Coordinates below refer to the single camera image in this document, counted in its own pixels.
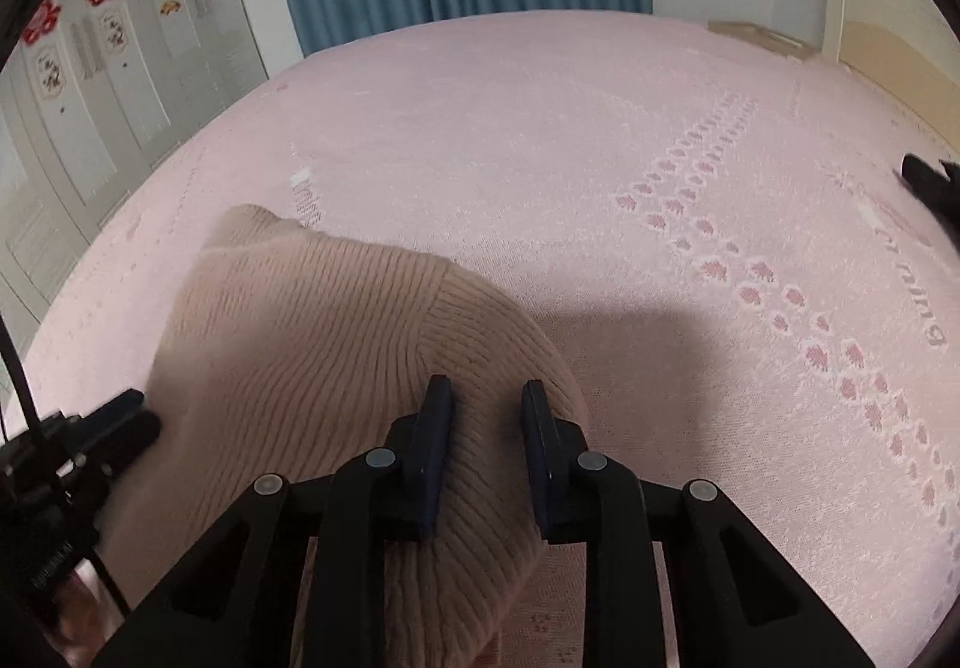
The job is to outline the person's left hand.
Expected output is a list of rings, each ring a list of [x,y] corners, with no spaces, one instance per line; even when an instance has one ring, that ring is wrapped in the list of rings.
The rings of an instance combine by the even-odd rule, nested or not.
[[[89,666],[121,626],[121,613],[91,565],[71,572],[57,592],[59,618],[52,642],[68,666]]]

